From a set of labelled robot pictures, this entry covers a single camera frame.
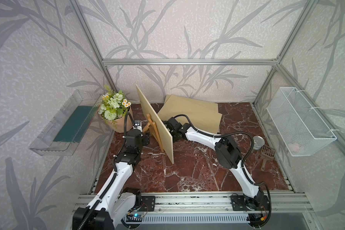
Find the wooden easel frame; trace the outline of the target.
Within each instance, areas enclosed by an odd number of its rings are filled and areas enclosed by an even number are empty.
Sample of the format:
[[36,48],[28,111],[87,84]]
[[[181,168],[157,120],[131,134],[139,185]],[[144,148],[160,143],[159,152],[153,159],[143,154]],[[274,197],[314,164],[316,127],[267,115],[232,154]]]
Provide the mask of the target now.
[[161,141],[161,138],[160,138],[160,135],[159,135],[159,131],[158,131],[157,125],[156,125],[156,123],[154,121],[152,121],[152,118],[151,118],[150,114],[147,114],[147,124],[143,128],[142,132],[144,134],[149,132],[151,135],[153,135],[153,137],[156,139],[156,141],[159,144],[160,150],[162,152],[164,152],[163,144],[162,144],[162,141]]

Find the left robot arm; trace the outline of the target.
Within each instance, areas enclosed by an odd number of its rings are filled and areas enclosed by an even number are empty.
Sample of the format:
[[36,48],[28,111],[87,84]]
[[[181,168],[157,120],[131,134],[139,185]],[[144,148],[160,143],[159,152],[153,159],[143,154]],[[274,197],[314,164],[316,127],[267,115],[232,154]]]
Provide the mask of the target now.
[[132,210],[141,206],[137,189],[122,190],[141,160],[149,137],[136,126],[128,112],[124,119],[123,145],[113,159],[113,171],[95,198],[78,208],[72,218],[73,230],[114,230]]

